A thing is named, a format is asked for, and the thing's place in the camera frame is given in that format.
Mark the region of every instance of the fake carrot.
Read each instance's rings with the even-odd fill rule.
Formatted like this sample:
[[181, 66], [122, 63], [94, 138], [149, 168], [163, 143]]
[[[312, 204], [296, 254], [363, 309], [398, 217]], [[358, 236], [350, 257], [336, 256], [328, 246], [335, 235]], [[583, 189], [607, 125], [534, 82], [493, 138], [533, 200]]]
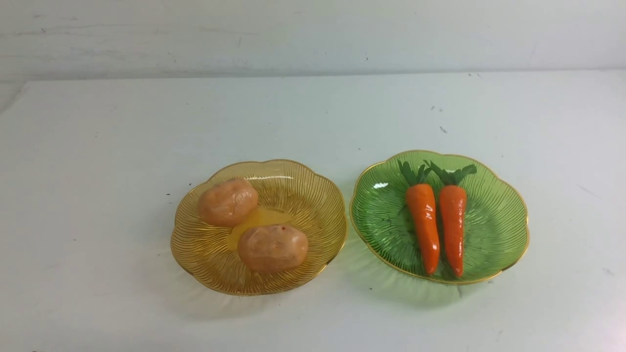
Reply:
[[476, 173], [476, 166], [468, 165], [454, 172], [447, 172], [441, 170], [433, 162], [425, 162], [444, 185], [439, 193], [439, 211], [443, 222], [443, 242], [446, 246], [446, 257], [454, 271], [454, 275], [461, 277], [463, 275], [465, 209], [468, 196], [465, 190], [459, 187], [459, 183], [463, 177]]
[[433, 188], [426, 183], [430, 168], [425, 165], [419, 167], [417, 174], [411, 170], [408, 162], [398, 161], [400, 172], [406, 178], [409, 189], [406, 190], [406, 205], [415, 223], [419, 250], [424, 259], [424, 268], [428, 275], [434, 274], [439, 264], [439, 235], [435, 218], [436, 204]]

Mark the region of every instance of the yellow glass plate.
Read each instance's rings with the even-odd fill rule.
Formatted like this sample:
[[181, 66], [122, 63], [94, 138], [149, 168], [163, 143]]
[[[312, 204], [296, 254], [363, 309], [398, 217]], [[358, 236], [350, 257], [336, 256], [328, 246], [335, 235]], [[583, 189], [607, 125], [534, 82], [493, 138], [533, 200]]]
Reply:
[[[199, 196], [213, 185], [240, 177], [259, 192], [259, 208], [236, 227], [215, 227], [200, 220]], [[309, 251], [298, 268], [277, 274], [248, 269], [237, 242], [249, 227], [288, 223], [309, 238]], [[178, 206], [172, 254], [184, 270], [210, 289], [237, 296], [283, 292], [316, 277], [337, 256], [347, 238], [344, 198], [329, 179], [299, 162], [241, 162], [219, 170], [195, 187]]]

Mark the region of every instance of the fake potato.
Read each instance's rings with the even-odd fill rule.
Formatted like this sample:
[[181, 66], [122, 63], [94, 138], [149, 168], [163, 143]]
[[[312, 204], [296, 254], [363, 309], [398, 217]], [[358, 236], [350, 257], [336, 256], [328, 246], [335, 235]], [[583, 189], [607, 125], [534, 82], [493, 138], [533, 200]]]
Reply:
[[233, 227], [259, 205], [259, 193], [244, 179], [214, 185], [200, 196], [198, 214], [209, 225]]
[[277, 224], [248, 229], [237, 252], [244, 264], [261, 274], [295, 269], [307, 256], [309, 239], [295, 227]]

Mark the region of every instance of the green glass plate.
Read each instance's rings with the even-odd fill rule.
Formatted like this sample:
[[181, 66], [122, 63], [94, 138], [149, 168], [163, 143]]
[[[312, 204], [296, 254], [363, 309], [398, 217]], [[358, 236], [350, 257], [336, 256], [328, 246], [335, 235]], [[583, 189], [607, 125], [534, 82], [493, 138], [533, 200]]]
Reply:
[[[461, 278], [455, 277], [448, 265], [445, 248], [441, 249], [437, 271], [427, 276], [424, 270], [411, 214], [404, 201], [409, 185], [398, 168], [398, 161], [406, 161], [417, 170], [424, 160], [445, 170], [472, 163], [478, 170], [459, 184], [468, 195]], [[443, 184], [434, 173], [427, 181], [438, 198]], [[356, 232], [382, 261], [405, 274], [444, 284], [489, 280], [513, 266], [528, 248], [528, 211], [522, 197], [488, 167], [461, 155], [410, 150], [368, 167], [354, 186], [350, 214]], [[443, 247], [439, 212], [437, 220]]]

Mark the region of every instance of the green leaves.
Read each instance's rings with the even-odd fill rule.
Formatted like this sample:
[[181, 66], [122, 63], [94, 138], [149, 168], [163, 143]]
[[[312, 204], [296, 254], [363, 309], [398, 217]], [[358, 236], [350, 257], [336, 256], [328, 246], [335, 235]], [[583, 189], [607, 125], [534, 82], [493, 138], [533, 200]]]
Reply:
[[455, 170], [454, 172], [450, 173], [442, 170], [433, 162], [428, 162], [427, 160], [424, 160], [424, 162], [435, 173], [435, 175], [437, 175], [441, 179], [445, 186], [458, 185], [459, 183], [461, 183], [461, 180], [463, 180], [464, 177], [476, 173], [476, 165], [474, 164], [467, 165], [464, 168]]
[[419, 167], [417, 174], [415, 174], [413, 170], [411, 170], [411, 164], [408, 162], [402, 163], [400, 160], [398, 160], [398, 166], [400, 167], [400, 172], [409, 184], [409, 187], [425, 184], [426, 177], [428, 177], [431, 171], [430, 168], [426, 168], [426, 165], [422, 165]]

